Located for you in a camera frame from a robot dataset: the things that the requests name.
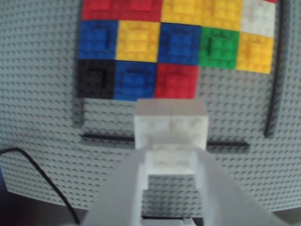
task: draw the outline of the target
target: white square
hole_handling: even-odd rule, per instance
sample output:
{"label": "white square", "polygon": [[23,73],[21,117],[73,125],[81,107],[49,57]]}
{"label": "white square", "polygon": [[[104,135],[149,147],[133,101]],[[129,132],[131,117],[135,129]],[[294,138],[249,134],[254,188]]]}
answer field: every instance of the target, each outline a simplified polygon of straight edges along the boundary
{"label": "white square", "polygon": [[276,4],[264,0],[243,0],[240,31],[274,37]]}

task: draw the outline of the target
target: green square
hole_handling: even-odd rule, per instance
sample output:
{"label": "green square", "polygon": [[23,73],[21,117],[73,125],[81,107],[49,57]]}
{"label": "green square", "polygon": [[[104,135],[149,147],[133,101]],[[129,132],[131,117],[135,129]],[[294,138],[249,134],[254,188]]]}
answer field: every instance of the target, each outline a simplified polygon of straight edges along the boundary
{"label": "green square", "polygon": [[202,27],[198,64],[235,69],[238,40],[239,32]]}

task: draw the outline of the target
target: white lego arm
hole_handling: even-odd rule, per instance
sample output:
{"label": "white lego arm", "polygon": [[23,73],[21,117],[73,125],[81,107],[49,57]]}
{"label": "white lego arm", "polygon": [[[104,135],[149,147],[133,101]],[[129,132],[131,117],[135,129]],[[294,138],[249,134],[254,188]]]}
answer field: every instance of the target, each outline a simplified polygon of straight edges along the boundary
{"label": "white lego arm", "polygon": [[[115,169],[83,226],[141,226],[149,175],[192,174],[205,226],[285,226],[254,202],[204,151],[208,115],[197,100],[142,100],[135,115],[136,151]],[[158,225],[159,221],[144,221]],[[183,225],[170,221],[164,225]]]}

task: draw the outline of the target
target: white lego brick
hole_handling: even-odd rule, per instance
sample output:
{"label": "white lego brick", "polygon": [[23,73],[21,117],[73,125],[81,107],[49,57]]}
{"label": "white lego brick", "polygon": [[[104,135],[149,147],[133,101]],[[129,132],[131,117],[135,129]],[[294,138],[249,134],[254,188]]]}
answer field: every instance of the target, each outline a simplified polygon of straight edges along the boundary
{"label": "white lego brick", "polygon": [[140,99],[135,118],[135,148],[149,146],[151,136],[170,133],[170,108],[160,99]]}
{"label": "white lego brick", "polygon": [[142,99],[135,113],[135,147],[151,145],[152,136],[177,133],[206,149],[209,118],[197,99]]}
{"label": "white lego brick", "polygon": [[145,163],[148,175],[194,175],[197,156],[189,139],[165,134],[153,137]]}
{"label": "white lego brick", "polygon": [[160,133],[170,133],[170,116],[135,116],[135,148],[149,146],[151,137]]}
{"label": "white lego brick", "polygon": [[194,147],[206,150],[209,116],[201,100],[181,100],[172,107],[171,133],[181,133]]}
{"label": "white lego brick", "polygon": [[276,4],[263,0],[243,0],[241,32],[274,37]]}

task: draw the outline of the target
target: blue square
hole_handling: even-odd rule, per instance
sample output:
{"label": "blue square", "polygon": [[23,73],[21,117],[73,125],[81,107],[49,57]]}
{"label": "blue square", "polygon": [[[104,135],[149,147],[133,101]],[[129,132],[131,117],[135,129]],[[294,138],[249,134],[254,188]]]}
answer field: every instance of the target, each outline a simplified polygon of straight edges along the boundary
{"label": "blue square", "polygon": [[82,21],[79,40],[79,59],[114,60],[117,45],[118,21]]}
{"label": "blue square", "polygon": [[158,62],[198,65],[200,43],[200,26],[162,23]]}
{"label": "blue square", "polygon": [[114,98],[128,101],[153,98],[156,74],[156,63],[117,61]]}

